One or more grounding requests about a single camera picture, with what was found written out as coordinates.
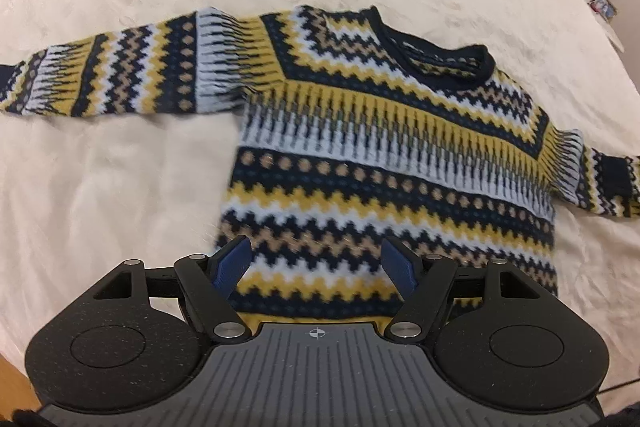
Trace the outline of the framed photo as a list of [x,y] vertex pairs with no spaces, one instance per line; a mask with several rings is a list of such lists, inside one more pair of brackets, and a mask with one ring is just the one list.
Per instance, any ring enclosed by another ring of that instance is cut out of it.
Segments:
[[608,23],[617,15],[617,9],[610,0],[590,0],[589,6]]

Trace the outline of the cream nightstand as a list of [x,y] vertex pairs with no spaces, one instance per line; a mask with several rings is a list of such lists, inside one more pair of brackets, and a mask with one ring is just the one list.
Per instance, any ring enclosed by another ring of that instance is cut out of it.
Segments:
[[587,2],[592,14],[608,37],[608,41],[616,49],[616,52],[618,54],[624,53],[625,47],[622,40],[620,40],[612,26],[612,20],[617,15],[617,9],[613,3],[610,0],[585,0],[585,2]]

